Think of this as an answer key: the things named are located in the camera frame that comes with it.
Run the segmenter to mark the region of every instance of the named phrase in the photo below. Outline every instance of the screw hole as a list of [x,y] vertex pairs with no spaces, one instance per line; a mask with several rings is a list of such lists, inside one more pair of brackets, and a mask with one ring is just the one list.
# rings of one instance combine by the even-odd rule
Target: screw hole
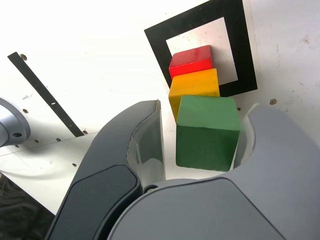
[[27,61],[27,56],[24,54],[20,54],[20,58],[22,58],[23,61]]
[[14,137],[14,138],[19,138],[21,136],[22,136],[22,134],[19,133],[19,132],[16,132],[16,133],[12,134],[12,137]]

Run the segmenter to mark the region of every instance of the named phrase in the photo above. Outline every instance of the black tape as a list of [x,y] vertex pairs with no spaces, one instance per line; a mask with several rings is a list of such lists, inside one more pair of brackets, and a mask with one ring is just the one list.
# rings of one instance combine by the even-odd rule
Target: black tape
[[19,70],[19,72],[25,77],[25,79],[31,84],[31,86],[38,92],[43,100],[49,105],[54,113],[60,118],[64,125],[70,130],[75,137],[83,136],[84,133],[78,128],[78,126],[72,121],[65,110],[60,106],[58,101],[52,96],[49,90],[43,85],[39,78],[34,74],[25,61],[19,56],[17,52],[14,52],[8,56],[9,60]]

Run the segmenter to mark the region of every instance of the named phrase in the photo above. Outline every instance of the stacked blocks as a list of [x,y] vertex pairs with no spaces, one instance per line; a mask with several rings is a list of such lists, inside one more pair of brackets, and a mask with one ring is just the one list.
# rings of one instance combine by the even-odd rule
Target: stacked blocks
[[201,46],[175,53],[172,57],[169,72],[171,78],[213,68],[210,45]]
[[241,123],[232,98],[182,96],[176,127],[176,164],[230,170]]
[[173,78],[169,92],[169,102],[176,122],[180,100],[183,95],[219,97],[217,70],[197,71]]
[[219,97],[209,45],[173,55],[169,102],[176,122],[176,164],[230,170],[240,133],[235,101]]

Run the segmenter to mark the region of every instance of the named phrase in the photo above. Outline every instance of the white panel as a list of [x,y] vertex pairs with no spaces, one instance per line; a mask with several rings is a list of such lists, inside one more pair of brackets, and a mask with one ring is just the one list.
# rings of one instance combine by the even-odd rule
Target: white panel
[[1,172],[56,214],[95,136],[89,134],[1,156]]
[[[26,63],[81,130],[95,133],[136,102],[160,99],[167,178],[218,174],[176,166],[176,125],[169,89],[144,33],[144,29],[203,2],[1,3],[0,21],[5,24],[0,28],[0,98],[20,111],[29,111],[23,114],[30,123],[31,137],[20,148],[1,148],[0,171],[55,213],[75,174],[72,163],[80,163],[94,136],[73,138],[8,60],[7,56],[17,51],[27,56]],[[245,0],[244,10],[259,89],[234,96],[240,115],[255,102],[269,105],[276,99],[271,107],[289,114],[320,145],[320,2]],[[209,38],[206,40],[203,29],[195,31],[198,35],[189,36],[188,42],[204,45]],[[222,44],[219,46],[228,52],[225,41],[218,40],[213,49]],[[179,44],[189,48],[184,40]],[[65,141],[54,143],[56,138]]]

